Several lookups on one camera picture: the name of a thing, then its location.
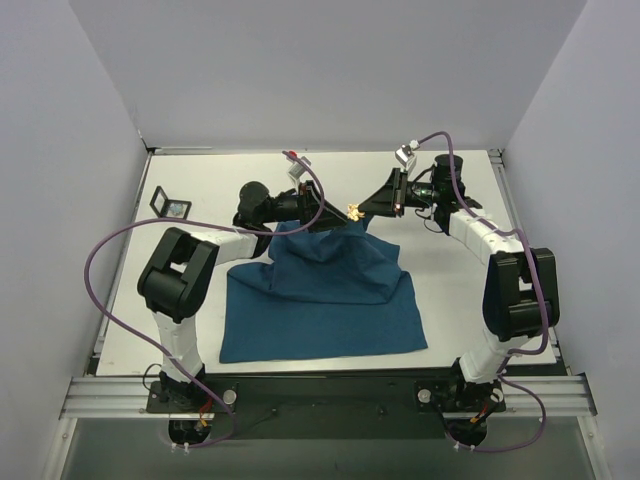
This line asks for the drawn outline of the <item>gold leaf brooch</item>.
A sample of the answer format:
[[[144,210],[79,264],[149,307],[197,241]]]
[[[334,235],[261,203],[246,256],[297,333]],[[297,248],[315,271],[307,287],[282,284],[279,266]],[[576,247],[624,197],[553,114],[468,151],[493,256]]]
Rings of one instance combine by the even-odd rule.
[[[359,222],[364,219],[366,214],[361,212],[358,204],[349,204],[347,206],[347,218],[353,222]]]

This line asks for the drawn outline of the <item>blue t-shirt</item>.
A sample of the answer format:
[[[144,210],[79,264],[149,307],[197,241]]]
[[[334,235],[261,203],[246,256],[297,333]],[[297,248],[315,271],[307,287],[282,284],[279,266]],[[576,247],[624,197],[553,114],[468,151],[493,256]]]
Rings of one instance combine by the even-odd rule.
[[[398,245],[350,223],[278,225],[266,263],[227,273],[223,364],[404,354],[428,344]]]

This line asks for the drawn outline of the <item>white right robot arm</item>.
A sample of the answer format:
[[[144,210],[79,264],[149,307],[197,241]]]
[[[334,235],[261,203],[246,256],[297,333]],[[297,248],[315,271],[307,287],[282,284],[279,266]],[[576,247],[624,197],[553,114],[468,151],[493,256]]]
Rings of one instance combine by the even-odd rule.
[[[408,156],[370,197],[349,206],[347,216],[359,221],[400,217],[408,208],[429,209],[440,231],[485,266],[482,337],[453,369],[459,391],[491,385],[512,356],[528,354],[530,339],[540,338],[538,349],[545,350],[549,329],[559,320],[555,257],[548,249],[530,248],[522,232],[503,231],[487,218],[482,205],[465,193],[460,156],[436,156],[427,171],[429,181],[408,177],[414,162],[414,156]]]

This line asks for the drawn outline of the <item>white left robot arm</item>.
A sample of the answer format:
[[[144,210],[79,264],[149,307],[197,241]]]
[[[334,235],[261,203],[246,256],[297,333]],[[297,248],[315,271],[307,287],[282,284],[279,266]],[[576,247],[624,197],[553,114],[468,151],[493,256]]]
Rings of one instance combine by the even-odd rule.
[[[204,402],[204,363],[197,348],[195,315],[206,298],[214,268],[261,256],[271,243],[269,223],[309,223],[312,232],[347,224],[347,216],[323,202],[312,181],[273,197],[252,181],[239,192],[230,231],[215,231],[200,239],[179,228],[161,237],[138,280],[137,291],[152,312],[165,349],[160,391],[183,411]]]

